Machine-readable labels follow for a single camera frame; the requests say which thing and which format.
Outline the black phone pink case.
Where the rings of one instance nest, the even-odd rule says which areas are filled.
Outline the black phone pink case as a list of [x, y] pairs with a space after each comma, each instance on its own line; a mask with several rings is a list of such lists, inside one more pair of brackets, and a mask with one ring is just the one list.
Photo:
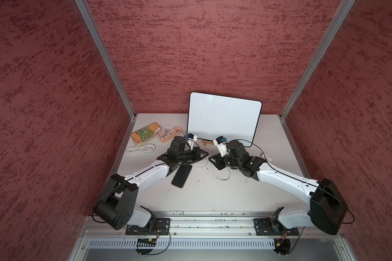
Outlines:
[[178, 188], [183, 188], [191, 172], [191, 169], [192, 169], [192, 165], [180, 166], [172, 180], [172, 185]]

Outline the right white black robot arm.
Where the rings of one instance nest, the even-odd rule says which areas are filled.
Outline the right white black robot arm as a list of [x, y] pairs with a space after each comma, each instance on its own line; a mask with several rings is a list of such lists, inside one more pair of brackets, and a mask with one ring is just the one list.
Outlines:
[[219, 153], [209, 161], [218, 169], [225, 167], [240, 171], [244, 176], [278, 187], [305, 203], [296, 208], [279, 207], [271, 217], [261, 220], [257, 227], [280, 236], [299, 227], [316, 227], [329, 235], [336, 235], [344, 224], [349, 207], [329, 179], [297, 176], [271, 164], [265, 156], [251, 156], [239, 140], [227, 141], [224, 137], [214, 140]]

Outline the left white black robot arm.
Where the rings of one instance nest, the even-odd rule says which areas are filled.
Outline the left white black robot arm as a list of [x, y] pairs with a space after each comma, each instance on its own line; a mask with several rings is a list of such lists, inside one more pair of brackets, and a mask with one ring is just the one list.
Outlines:
[[152, 232], [156, 216], [151, 210], [136, 206], [138, 193], [175, 170], [191, 167], [208, 155], [195, 141], [175, 137], [167, 152], [149, 166], [125, 176], [114, 174], [109, 177], [93, 207], [92, 216], [98, 216], [102, 223], [115, 230], [135, 226], [146, 233]]

